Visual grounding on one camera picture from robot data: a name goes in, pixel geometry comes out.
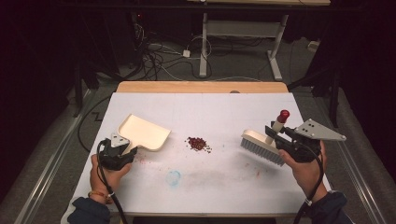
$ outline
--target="hand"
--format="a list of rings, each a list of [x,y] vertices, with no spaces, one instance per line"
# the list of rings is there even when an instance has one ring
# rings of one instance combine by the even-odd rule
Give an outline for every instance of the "hand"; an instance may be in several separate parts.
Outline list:
[[[96,154],[91,156],[91,162],[92,162],[92,169],[91,169],[90,182],[91,182],[92,190],[95,190],[95,191],[101,192],[105,195],[108,195],[107,188],[106,188],[105,184],[99,178],[99,176],[101,176],[101,178],[102,178],[102,175],[98,169],[98,160],[97,160]],[[104,168],[104,173],[105,173],[107,183],[112,188],[113,191],[115,191],[120,186],[121,178],[123,176],[125,176],[131,170],[131,167],[132,167],[132,164],[127,163],[119,171],[109,171]],[[99,202],[99,203],[106,203],[106,198],[102,197],[100,195],[97,195],[97,194],[92,194],[90,198]]]
[[[322,141],[320,141],[321,147],[321,157],[323,163],[323,170],[326,169],[326,150]],[[296,162],[290,154],[283,150],[279,150],[279,156],[283,159],[283,161],[291,168],[293,171],[294,178],[297,180],[297,184],[301,187],[306,197],[312,193],[315,185],[318,182],[320,176],[319,166],[316,160],[311,162]],[[327,194],[327,190],[324,187],[323,181],[319,185],[317,192],[312,199],[312,202],[315,203],[322,197]]]

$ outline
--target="bristle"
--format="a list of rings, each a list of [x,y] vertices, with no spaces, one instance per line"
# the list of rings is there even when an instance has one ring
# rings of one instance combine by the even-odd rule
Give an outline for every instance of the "bristle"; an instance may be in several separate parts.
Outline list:
[[[263,158],[267,159],[268,161],[271,161],[277,165],[282,166],[283,164],[285,164],[285,162],[282,160],[282,158],[280,158],[279,155],[277,155],[274,152],[267,150],[263,147],[260,147],[256,144],[248,141],[245,138],[242,138],[241,147],[244,147],[245,149],[253,152],[254,154],[256,154],[260,157],[263,157]]]

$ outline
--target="blue stain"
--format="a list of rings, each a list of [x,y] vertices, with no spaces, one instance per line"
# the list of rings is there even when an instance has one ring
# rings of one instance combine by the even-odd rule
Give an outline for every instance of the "blue stain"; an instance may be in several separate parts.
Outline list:
[[[171,187],[175,187],[178,185],[178,181],[181,178],[181,174],[178,171],[171,171],[166,176],[166,183]]]

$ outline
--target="dustpan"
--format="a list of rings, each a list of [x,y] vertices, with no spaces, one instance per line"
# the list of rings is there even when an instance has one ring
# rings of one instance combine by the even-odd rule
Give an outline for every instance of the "dustpan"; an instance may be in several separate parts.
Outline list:
[[[132,114],[119,127],[119,135],[130,142],[124,153],[128,153],[134,147],[158,151],[170,132],[170,130]]]

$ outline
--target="sleeve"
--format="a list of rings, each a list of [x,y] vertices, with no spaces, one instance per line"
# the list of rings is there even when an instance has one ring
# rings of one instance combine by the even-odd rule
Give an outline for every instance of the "sleeve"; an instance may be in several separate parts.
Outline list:
[[[73,201],[76,210],[67,221],[71,224],[107,224],[110,222],[110,211],[104,204],[90,198],[77,198]]]
[[[322,199],[312,204],[306,214],[313,224],[352,224],[352,220],[343,211],[347,204],[346,196],[339,191],[329,191]]]

